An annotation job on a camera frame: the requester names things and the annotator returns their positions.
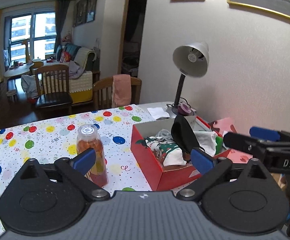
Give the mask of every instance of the white round sticker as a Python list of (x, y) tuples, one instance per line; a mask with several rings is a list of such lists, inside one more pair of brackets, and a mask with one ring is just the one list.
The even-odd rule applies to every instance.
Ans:
[(84, 135), (91, 135), (93, 132), (94, 132), (93, 127), (87, 126), (87, 127), (82, 128), (82, 134)]

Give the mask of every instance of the open box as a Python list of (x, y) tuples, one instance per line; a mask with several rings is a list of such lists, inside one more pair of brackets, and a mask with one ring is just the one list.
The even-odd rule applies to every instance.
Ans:
[[(186, 119), (194, 130), (205, 130), (195, 121), (194, 116), (188, 116)], [(152, 190), (170, 190), (201, 176), (198, 170), (190, 163), (186, 166), (163, 167), (150, 148), (136, 143), (146, 137), (155, 136), (162, 129), (170, 131), (173, 124), (174, 119), (165, 119), (133, 125), (131, 151)], [(216, 155), (215, 158), (227, 157), (228, 154), (229, 150), (226, 150)]]

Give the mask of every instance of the lamp base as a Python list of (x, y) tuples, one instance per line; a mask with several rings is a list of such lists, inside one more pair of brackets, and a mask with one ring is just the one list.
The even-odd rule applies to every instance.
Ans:
[(175, 106), (168, 105), (166, 112), (169, 114), (169, 118), (174, 119), (178, 115), (178, 108)]

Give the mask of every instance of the wooden floor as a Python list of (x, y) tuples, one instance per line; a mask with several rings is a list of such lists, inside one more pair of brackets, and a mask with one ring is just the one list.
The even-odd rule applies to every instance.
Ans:
[[(40, 121), (35, 114), (35, 106), (26, 100), (26, 95), (21, 87), (21, 79), (16, 79), (16, 89), (18, 93), (17, 102), (9, 102), (6, 96), (6, 83), (0, 83), (0, 129), (9, 128), (21, 124)], [(72, 107), (73, 114), (90, 112), (93, 104)], [(43, 119), (50, 119), (68, 115), (67, 110), (61, 110), (57, 113), (43, 113)]]

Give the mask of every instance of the doorway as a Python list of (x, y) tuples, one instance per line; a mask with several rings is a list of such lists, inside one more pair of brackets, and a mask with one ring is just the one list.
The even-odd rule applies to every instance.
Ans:
[(122, 26), (118, 74), (133, 77), (138, 75), (146, 2), (147, 0), (126, 0), (128, 6), (125, 8), (125, 24)]

